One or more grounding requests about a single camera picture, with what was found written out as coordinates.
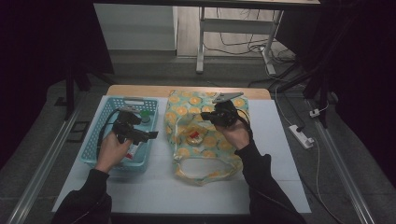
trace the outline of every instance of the person's hand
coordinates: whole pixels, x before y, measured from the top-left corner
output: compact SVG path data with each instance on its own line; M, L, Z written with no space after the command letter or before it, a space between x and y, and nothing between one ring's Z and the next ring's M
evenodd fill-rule
M221 132L227 141L238 150L250 143L248 130L240 120L237 120L233 126L227 128L218 125L215 125L215 127L216 130Z
M119 164L122 158L124 158L131 144L132 140L129 139L121 144L117 136L113 132L110 132L103 139L95 169L108 173L113 166Z

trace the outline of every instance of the blue plastic basket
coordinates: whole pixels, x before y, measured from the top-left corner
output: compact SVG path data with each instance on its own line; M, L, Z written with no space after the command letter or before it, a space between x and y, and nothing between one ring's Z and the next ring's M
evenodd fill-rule
M155 129L158 115L158 100L151 98L134 98L134 97L121 97L121 96L104 96L101 103L99 104L96 114L93 118L92 125L87 132L84 143L82 144L82 153L80 154L80 160L87 163L89 166L94 167L96 164L96 147L99 137L99 132L105 125L107 117L113 112L114 109L131 105L138 110L149 111L150 121L145 124L135 125L134 127L138 130L145 132L152 132ZM105 135L111 131L112 124L117 118L119 113L115 113L106 126ZM148 166L149 152L151 148L151 142L148 140L147 143L141 143L139 149L134 154L132 160L123 159L119 165L115 166L113 170L116 171L145 171Z

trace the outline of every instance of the power strip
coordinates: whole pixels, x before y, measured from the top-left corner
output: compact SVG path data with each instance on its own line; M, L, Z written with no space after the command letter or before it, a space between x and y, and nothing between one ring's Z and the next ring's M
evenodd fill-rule
M289 130L293 133L293 135L297 138L297 140L301 143L301 145L305 149L309 149L313 146L315 142L312 138L307 138L303 132L297 132L297 125L289 126Z

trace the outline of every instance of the dark wall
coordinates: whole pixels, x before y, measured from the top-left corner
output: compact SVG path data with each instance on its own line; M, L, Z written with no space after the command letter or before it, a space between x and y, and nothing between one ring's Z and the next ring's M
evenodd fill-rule
M368 1L333 60L336 111L396 186L396 1Z
M287 10L276 32L276 40L296 54L296 60L306 71L321 60L335 37L345 11L354 0L321 0L319 10Z
M0 168L40 113L48 87L65 78L66 67L80 71L82 64L113 73L92 1L1 1Z

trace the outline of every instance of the wooden table edge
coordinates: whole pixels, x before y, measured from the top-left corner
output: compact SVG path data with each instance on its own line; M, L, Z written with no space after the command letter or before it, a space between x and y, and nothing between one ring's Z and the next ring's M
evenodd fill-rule
M138 96L138 97L168 97L170 91L205 91L205 92L243 92L251 100L271 100L267 89L228 88L228 87L184 87L184 86L146 86L146 85L113 85L106 95Z

